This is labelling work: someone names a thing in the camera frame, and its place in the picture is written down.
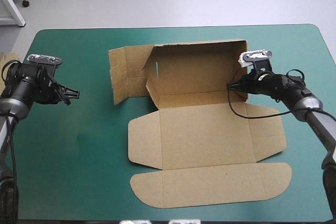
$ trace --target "green table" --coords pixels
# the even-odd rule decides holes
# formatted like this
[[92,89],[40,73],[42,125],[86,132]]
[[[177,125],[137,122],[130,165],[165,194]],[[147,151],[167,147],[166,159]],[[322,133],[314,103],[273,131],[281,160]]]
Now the green table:
[[[331,218],[322,185],[325,150],[307,124],[283,117],[288,148],[263,162],[287,162],[293,177],[279,197],[237,204],[157,209],[131,190],[133,174],[154,169],[128,160],[127,125],[156,110],[149,98],[113,106],[108,49],[177,41],[247,39],[249,49],[273,51],[275,72],[299,68],[309,88],[336,114],[336,68],[313,25],[62,29],[40,31],[28,54],[62,57],[56,79],[80,90],[79,100],[35,104],[15,132],[22,219],[200,218],[226,221],[321,221]],[[282,104],[261,95],[250,103]]]

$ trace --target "gray floor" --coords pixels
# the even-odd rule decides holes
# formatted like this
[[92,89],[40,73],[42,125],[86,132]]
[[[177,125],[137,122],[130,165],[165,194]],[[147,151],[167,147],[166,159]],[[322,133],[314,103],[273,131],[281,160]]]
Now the gray floor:
[[29,1],[30,6],[22,8],[15,0],[26,27],[0,27],[0,51],[10,50],[12,45],[12,51],[21,59],[42,29],[302,23],[320,28],[336,59],[336,0]]

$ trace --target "cardboard box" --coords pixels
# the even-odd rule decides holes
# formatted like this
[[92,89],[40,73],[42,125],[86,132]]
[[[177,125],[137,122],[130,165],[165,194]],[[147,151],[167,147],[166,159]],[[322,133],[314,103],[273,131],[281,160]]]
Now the cardboard box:
[[[239,39],[109,51],[114,103],[149,94],[159,109],[129,123],[129,159],[162,170],[131,178],[141,201],[171,208],[264,200],[288,187],[288,164],[257,163],[286,148],[281,118],[243,119],[227,103],[244,51]],[[232,94],[240,114],[278,112],[246,99]]]

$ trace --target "small hole in cardboard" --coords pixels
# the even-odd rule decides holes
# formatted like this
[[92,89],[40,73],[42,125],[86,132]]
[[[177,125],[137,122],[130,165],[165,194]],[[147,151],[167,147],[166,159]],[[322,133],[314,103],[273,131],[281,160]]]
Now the small hole in cardboard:
[[159,77],[159,63],[156,62],[156,77]]

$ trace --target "cable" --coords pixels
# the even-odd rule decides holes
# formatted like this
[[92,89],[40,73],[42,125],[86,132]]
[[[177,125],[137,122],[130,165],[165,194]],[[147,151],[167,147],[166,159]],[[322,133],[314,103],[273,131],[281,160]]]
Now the cable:
[[21,64],[21,62],[20,62],[19,60],[10,60],[9,62],[6,62],[6,63],[4,64],[4,66],[2,67],[2,70],[1,70],[1,78],[2,78],[2,80],[4,81],[4,83],[6,83],[6,80],[5,80],[5,78],[4,78],[4,72],[5,72],[5,69],[6,69],[9,65],[11,65],[12,63],[15,63],[15,62]]
[[9,110],[5,112],[0,112],[0,116],[4,116],[6,120],[6,127],[7,127],[7,133],[9,138],[9,144],[11,146],[10,152],[12,154],[12,167],[13,167],[13,218],[14,223],[16,223],[16,215],[18,212],[18,205],[17,205],[17,171],[16,171],[16,157],[15,157],[15,149],[14,149],[14,143],[13,143],[13,134],[11,129],[11,123],[9,121],[9,117],[12,117],[13,120],[18,122],[18,118],[16,115],[12,114]]
[[274,116],[286,115],[286,114],[289,114],[289,113],[293,113],[293,112],[297,112],[297,111],[306,110],[307,113],[308,113],[309,111],[314,111],[314,112],[318,112],[318,113],[321,113],[321,114],[324,114],[324,115],[328,115],[328,116],[330,116],[330,117],[336,122],[336,118],[335,118],[332,114],[330,114],[330,113],[328,113],[328,112],[326,112],[326,111],[324,111],[324,110],[317,109],[317,108],[300,108],[300,109],[295,109],[295,110],[288,110],[288,111],[286,111],[286,112],[282,112],[282,113],[271,114],[271,115],[261,115],[261,116],[244,116],[244,115],[241,115],[241,114],[237,113],[237,112],[233,109],[233,107],[232,107],[230,92],[231,92],[231,84],[232,84],[232,83],[234,82],[234,80],[236,79],[236,76],[237,76],[237,74],[239,73],[240,70],[241,70],[241,68],[238,69],[238,71],[235,72],[233,78],[231,79],[231,81],[230,81],[230,83],[229,83],[229,85],[228,85],[228,89],[227,89],[227,98],[228,98],[229,107],[230,107],[230,109],[232,110],[232,112],[233,112],[235,115],[240,116],[241,118],[245,118],[245,119],[262,119],[262,118],[272,118],[272,117],[274,117]]

